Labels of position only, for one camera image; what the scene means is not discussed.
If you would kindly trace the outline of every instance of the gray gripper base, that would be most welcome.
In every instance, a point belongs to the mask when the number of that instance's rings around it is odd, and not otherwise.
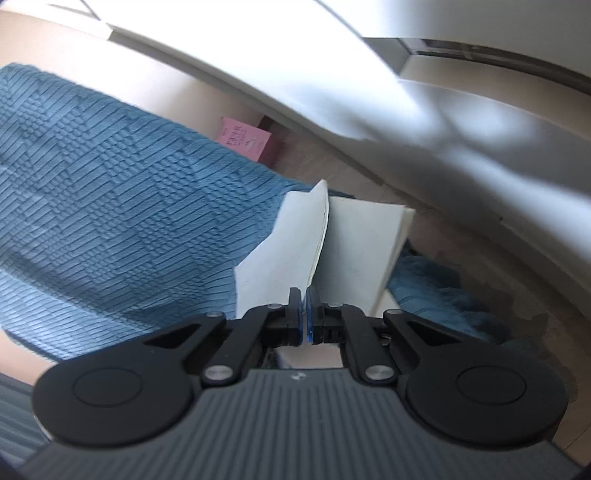
[[[348,370],[252,370],[212,388],[161,436],[116,450],[52,443],[31,480],[569,479],[579,467],[551,443],[487,452],[421,428],[395,392]]]

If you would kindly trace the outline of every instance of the wooden floor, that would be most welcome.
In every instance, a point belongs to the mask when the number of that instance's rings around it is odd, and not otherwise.
[[[284,141],[274,170],[374,202],[403,203],[417,214],[410,234],[423,255],[454,268],[462,286],[490,306],[526,339],[531,352],[554,368],[570,403],[554,441],[583,465],[591,461],[591,322],[513,255],[427,205],[358,173],[341,160],[280,125],[271,131]]]

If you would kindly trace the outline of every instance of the pink box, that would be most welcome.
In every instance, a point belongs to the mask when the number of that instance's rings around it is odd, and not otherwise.
[[[273,165],[281,146],[279,140],[269,132],[228,116],[222,117],[222,131],[216,141],[267,167]]]

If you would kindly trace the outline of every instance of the blue towel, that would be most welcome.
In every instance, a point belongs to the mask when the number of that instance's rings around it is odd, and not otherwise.
[[[415,254],[409,244],[400,253],[388,289],[406,312],[452,330],[492,343],[511,335],[487,305],[461,288],[455,270]]]
[[[211,310],[307,190],[55,75],[0,69],[0,322],[66,359]]]

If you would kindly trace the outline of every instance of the black circular pad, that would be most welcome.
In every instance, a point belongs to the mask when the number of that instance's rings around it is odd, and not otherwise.
[[[564,385],[550,368],[483,342],[422,352],[406,398],[434,430],[479,447],[540,440],[558,425],[568,405]]]
[[[504,405],[519,400],[527,386],[513,370],[486,366],[463,371],[457,378],[457,387],[476,403]]]
[[[101,368],[74,383],[74,395],[93,407],[116,407],[132,401],[142,390],[142,378],[123,368]]]
[[[117,447],[151,438],[178,421],[193,399],[173,352],[114,346],[57,364],[35,385],[35,415],[71,445]]]

